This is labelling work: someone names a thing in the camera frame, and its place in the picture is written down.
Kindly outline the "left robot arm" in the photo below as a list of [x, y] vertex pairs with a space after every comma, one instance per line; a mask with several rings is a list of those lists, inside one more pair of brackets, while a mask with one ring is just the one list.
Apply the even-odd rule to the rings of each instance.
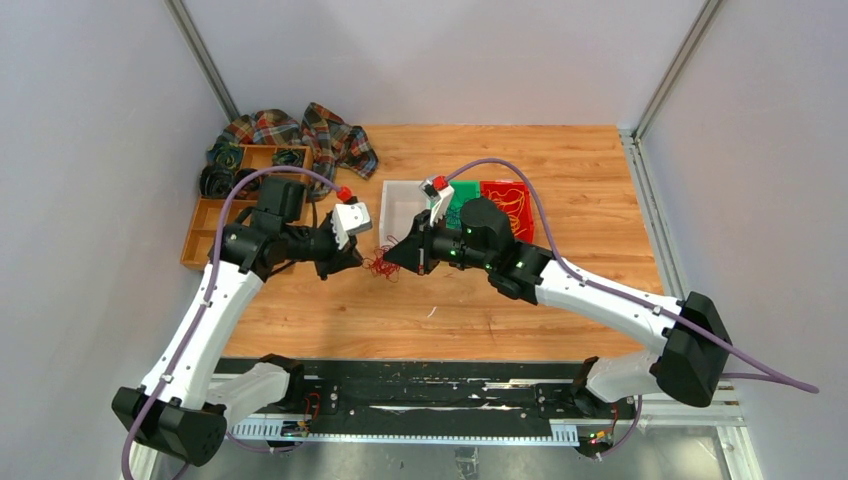
[[203, 466], [231, 427], [269, 405], [312, 413], [303, 364], [281, 355], [265, 355], [217, 387], [210, 382], [242, 314], [280, 267], [310, 262], [326, 279], [362, 265], [356, 236], [371, 229], [371, 215], [348, 189], [337, 195], [322, 222], [303, 225], [306, 185], [272, 176], [256, 205], [226, 218], [174, 338], [139, 386], [120, 388], [112, 400], [130, 443]]

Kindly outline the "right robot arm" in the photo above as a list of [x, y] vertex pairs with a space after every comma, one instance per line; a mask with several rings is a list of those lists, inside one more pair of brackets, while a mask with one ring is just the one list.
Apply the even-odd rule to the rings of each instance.
[[481, 269], [507, 298], [578, 313], [643, 345], [635, 354], [585, 360], [571, 390], [580, 414], [595, 417], [614, 401], [650, 393], [691, 407], [711, 404], [730, 338], [710, 297], [652, 294], [560, 263], [551, 250], [515, 238], [508, 216], [487, 198], [463, 205], [458, 229], [430, 217], [428, 210], [416, 215], [385, 260], [418, 275], [442, 262]]

